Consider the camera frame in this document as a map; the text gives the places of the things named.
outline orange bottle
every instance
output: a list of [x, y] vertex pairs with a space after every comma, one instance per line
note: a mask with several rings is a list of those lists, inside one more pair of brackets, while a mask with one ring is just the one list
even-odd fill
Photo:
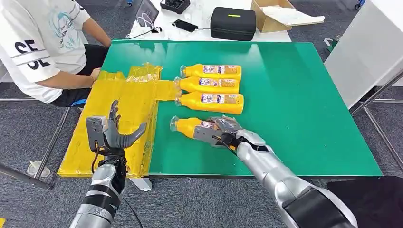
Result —
[[218, 126], [215, 123], [199, 120], [198, 118], [188, 118], [188, 119], [179, 119], [177, 116], [172, 117], [170, 123], [171, 131], [182, 132], [187, 137], [194, 139], [194, 129], [197, 126], [202, 126], [205, 128], [211, 128], [214, 130], [218, 130]]
[[204, 93], [237, 94], [239, 92], [239, 81], [235, 79], [204, 77], [180, 79], [176, 77], [174, 83], [177, 90], [186, 90], [189, 93], [198, 91]]
[[241, 114], [243, 110], [242, 94], [205, 94], [192, 92], [175, 99], [178, 106], [186, 106], [193, 110]]
[[239, 65], [181, 66], [181, 77], [230, 78], [240, 82], [242, 68]]

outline black cable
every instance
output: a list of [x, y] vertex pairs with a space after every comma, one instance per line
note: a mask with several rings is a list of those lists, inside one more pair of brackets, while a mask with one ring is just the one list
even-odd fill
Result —
[[136, 220], [137, 220], [137, 222], [138, 222], [140, 228], [143, 228], [143, 225], [141, 224], [140, 219], [138, 218], [138, 216], [137, 216], [136, 212], [134, 211], [134, 209], [132, 208], [132, 206], [130, 206], [129, 202], [127, 202], [127, 200], [126, 200], [124, 197], [123, 197], [123, 200], [127, 203], [127, 205], [128, 205], [128, 206], [130, 207], [130, 209], [132, 210], [132, 212], [133, 212], [134, 216], [136, 217]]
[[98, 145], [96, 144], [95, 147], [96, 147], [96, 155], [95, 155], [94, 160], [92, 161], [92, 164], [91, 164], [92, 173], [94, 173], [94, 164], [95, 164], [95, 161], [96, 161], [96, 159], [98, 158], [98, 155], [99, 155]]
[[145, 34], [147, 34], [147, 33], [151, 32], [151, 31], [155, 30], [156, 28], [160, 28], [160, 31], [162, 31], [162, 30], [163, 30], [161, 27], [159, 27], [159, 26], [158, 26], [158, 27], [155, 27], [155, 28], [152, 28], [152, 29], [148, 30], [148, 31], [147, 31], [147, 32], [145, 32], [145, 33], [142, 33], [142, 34], [140, 34], [140, 35], [137, 35], [137, 36], [132, 37], [132, 38], [129, 38], [129, 39], [134, 39], [134, 38], [136, 38], [136, 37], [139, 37], [139, 36], [145, 35]]
[[223, 140], [221, 140], [219, 137], [213, 135], [212, 138], [213, 138], [213, 139], [216, 139], [216, 140], [218, 140], [219, 142], [221, 142], [222, 144], [224, 144], [224, 145], [228, 148], [228, 150], [230, 150], [235, 156], [237, 156], [237, 153], [236, 153], [233, 149], [231, 149], [231, 148], [230, 148]]

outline green mat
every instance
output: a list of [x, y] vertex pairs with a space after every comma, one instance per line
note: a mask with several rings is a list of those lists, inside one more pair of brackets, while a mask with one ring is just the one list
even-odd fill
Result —
[[[228, 116], [265, 139], [296, 175], [382, 175], [311, 43], [114, 40], [102, 69], [127, 76], [145, 62], [163, 66], [169, 80], [181, 65], [241, 65], [244, 110]], [[250, 175], [230, 151], [171, 132], [174, 115], [222, 114], [160, 102], [150, 174]]]

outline white t-shirt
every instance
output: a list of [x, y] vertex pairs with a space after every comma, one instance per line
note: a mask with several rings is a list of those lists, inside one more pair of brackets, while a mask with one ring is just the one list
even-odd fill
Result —
[[45, 103], [61, 95], [36, 82], [84, 68], [80, 33], [89, 18], [73, 0], [0, 0], [0, 58], [23, 93]]

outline cable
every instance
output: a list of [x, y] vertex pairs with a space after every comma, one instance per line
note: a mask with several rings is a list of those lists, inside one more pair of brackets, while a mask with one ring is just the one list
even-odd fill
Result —
[[96, 161], [96, 159], [98, 158], [98, 155], [99, 155], [99, 148], [98, 148], [97, 143], [95, 143], [95, 147], [96, 147], [96, 155], [95, 155], [94, 160], [92, 161], [92, 164], [91, 164], [92, 173], [94, 173], [94, 164], [95, 164], [95, 161]]
[[147, 34], [147, 33], [151, 32], [151, 31], [153, 31], [154, 29], [157, 29], [157, 28], [159, 28], [159, 29], [160, 29], [160, 31], [162, 31], [162, 28], [158, 26], [158, 27], [155, 27], [155, 28], [152, 28], [152, 29], [148, 30], [148, 31], [147, 31], [147, 32], [145, 32], [145, 33], [142, 33], [142, 34], [140, 34], [140, 35], [137, 35], [137, 36], [132, 37], [132, 38], [127, 38], [127, 39], [134, 39], [134, 38], [136, 38], [136, 37], [139, 37], [139, 36], [145, 35], [145, 34]]
[[136, 220], [137, 220], [137, 222], [138, 222], [140, 228], [143, 228], [143, 225], [141, 224], [141, 221], [140, 221], [140, 219], [138, 218], [138, 216], [137, 216], [136, 212], [134, 211], [134, 209], [132, 208], [132, 206], [130, 206], [129, 202], [127, 202], [127, 200], [126, 200], [124, 197], [122, 197], [122, 198], [123, 198], [123, 200], [126, 202], [126, 204], [130, 207], [130, 209], [132, 210], [132, 212], [133, 212], [134, 216], [136, 217]]
[[147, 23], [148, 23], [148, 24], [150, 24], [150, 26], [151, 26], [152, 29], [155, 28], [154, 23], [153, 23], [153, 21], [151, 20], [151, 18], [148, 16], [148, 14], [142, 13], [142, 14], [141, 14], [141, 17], [137, 17], [137, 22], [139, 22], [139, 24], [140, 24], [139, 19], [142, 19], [142, 20], [144, 21], [144, 25], [147, 25]]
[[213, 138], [213, 139], [216, 139], [216, 140], [218, 140], [219, 142], [221, 142], [222, 144], [224, 144], [224, 146], [226, 146], [226, 147], [228, 148], [228, 150], [230, 150], [235, 156], [237, 156], [237, 153], [236, 153], [233, 149], [231, 149], [231, 148], [230, 148], [223, 140], [221, 140], [219, 137], [213, 135], [212, 138]]

